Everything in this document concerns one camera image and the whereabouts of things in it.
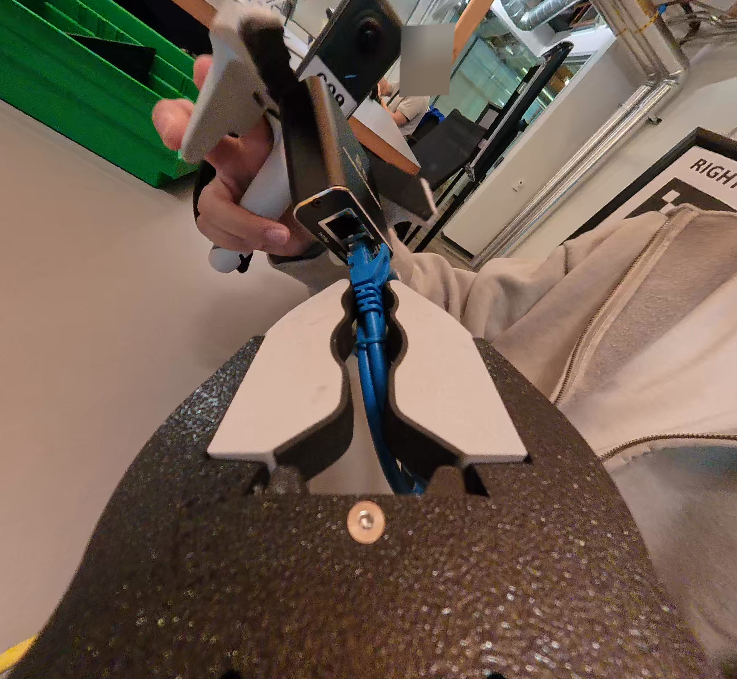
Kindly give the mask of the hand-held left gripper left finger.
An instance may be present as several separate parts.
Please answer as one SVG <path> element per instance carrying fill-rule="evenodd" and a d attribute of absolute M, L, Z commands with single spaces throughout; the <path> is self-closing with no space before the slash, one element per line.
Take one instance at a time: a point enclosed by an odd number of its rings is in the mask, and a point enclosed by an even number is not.
<path fill-rule="evenodd" d="M 353 437 L 345 360 L 353 298 L 340 279 L 296 306 L 266 333 L 207 453 L 296 468 L 309 480 L 336 463 Z"/>

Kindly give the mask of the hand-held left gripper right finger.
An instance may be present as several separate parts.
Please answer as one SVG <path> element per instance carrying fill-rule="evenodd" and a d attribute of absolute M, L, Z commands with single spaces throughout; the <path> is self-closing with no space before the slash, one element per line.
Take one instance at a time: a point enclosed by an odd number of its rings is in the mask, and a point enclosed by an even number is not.
<path fill-rule="evenodd" d="M 519 463 L 528 451 L 471 333 L 405 284 L 388 284 L 388 447 L 412 474 Z"/>

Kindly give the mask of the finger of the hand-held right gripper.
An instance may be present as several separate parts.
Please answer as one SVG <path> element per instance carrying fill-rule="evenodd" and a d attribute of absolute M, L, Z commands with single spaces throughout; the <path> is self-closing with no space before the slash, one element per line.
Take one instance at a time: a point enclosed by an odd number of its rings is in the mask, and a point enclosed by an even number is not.
<path fill-rule="evenodd" d="M 279 17 L 251 2 L 226 2 L 209 29 L 212 64 L 180 146 L 201 162 L 228 134 L 249 132 L 288 87 L 288 48 Z"/>
<path fill-rule="evenodd" d="M 377 158 L 377 192 L 389 227 L 409 222 L 431 226 L 438 211 L 428 182 Z"/>

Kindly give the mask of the black ethernet splitter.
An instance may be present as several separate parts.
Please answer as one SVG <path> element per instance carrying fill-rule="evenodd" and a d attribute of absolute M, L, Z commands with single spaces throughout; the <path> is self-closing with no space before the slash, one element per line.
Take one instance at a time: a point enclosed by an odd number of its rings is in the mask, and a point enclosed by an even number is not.
<path fill-rule="evenodd" d="M 343 263 L 352 238 L 389 245 L 371 162 L 326 82 L 299 81 L 280 115 L 294 219 Z"/>

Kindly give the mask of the person's right hand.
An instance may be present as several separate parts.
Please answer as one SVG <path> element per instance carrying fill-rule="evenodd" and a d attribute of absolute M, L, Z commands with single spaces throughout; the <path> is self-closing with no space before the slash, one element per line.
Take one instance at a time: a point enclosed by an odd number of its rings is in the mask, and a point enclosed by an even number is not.
<path fill-rule="evenodd" d="M 207 155 L 216 175 L 198 198 L 198 230 L 215 245 L 244 254 L 259 250 L 299 257 L 316 242 L 289 212 L 274 221 L 248 212 L 240 200 L 273 148 L 265 118 L 240 137 L 226 136 Z"/>

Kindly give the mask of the black office chair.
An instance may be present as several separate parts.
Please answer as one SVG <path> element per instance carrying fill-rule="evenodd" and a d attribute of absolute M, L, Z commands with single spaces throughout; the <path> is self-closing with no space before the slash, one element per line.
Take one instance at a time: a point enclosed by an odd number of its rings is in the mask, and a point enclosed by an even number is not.
<path fill-rule="evenodd" d="M 432 191 L 452 178 L 471 159 L 486 129 L 454 109 L 431 131 L 410 146 L 419 163 L 419 176 Z"/>

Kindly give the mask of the green plastic bin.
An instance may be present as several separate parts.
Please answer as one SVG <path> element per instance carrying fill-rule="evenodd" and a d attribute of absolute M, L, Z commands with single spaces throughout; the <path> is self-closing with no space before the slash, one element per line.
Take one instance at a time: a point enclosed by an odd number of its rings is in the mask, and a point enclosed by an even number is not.
<path fill-rule="evenodd" d="M 1 0 L 1 96 L 25 114 L 148 185 L 197 170 L 152 124 L 161 99 L 195 100 L 194 60 L 113 0 Z M 86 47 L 154 50 L 144 82 Z"/>

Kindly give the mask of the black framed rolling panel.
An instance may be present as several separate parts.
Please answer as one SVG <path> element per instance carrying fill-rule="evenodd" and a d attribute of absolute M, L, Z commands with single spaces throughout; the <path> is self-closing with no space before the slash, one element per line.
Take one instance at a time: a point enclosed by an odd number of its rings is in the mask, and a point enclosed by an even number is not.
<path fill-rule="evenodd" d="M 531 67 L 502 107 L 487 104 L 475 121 L 486 129 L 484 139 L 474 150 L 469 162 L 439 187 L 443 187 L 444 191 L 435 198 L 437 220 L 418 242 L 415 252 L 429 247 L 489 172 L 501 163 L 505 152 L 530 124 L 527 118 L 530 108 L 552 82 L 572 49 L 573 44 L 569 41 L 554 45 L 542 55 L 539 64 Z"/>

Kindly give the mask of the person's grey zip hoodie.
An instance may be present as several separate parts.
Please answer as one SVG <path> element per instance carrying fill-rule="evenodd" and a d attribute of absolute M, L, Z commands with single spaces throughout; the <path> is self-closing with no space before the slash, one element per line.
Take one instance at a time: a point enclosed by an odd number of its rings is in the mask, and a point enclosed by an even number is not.
<path fill-rule="evenodd" d="M 735 677 L 735 214 L 683 205 L 492 260 L 459 316 L 568 418 Z"/>

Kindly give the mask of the black framed sign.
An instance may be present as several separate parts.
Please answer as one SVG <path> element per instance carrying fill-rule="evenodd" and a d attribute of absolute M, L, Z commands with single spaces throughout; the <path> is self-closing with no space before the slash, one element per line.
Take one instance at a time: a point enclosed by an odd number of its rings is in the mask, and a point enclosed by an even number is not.
<path fill-rule="evenodd" d="M 736 211 L 735 140 L 695 128 L 624 187 L 567 240 L 597 226 L 645 213 L 668 215 L 677 207 Z"/>

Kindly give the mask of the silver ventilation duct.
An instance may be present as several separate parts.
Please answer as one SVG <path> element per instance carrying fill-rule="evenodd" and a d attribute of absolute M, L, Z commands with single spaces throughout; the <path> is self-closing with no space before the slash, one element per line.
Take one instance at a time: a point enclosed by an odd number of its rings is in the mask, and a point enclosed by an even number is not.
<path fill-rule="evenodd" d="M 650 117 L 658 116 L 686 80 L 689 64 L 650 0 L 590 0 L 647 78 L 549 182 L 512 218 L 471 267 L 508 256 L 597 174 Z"/>

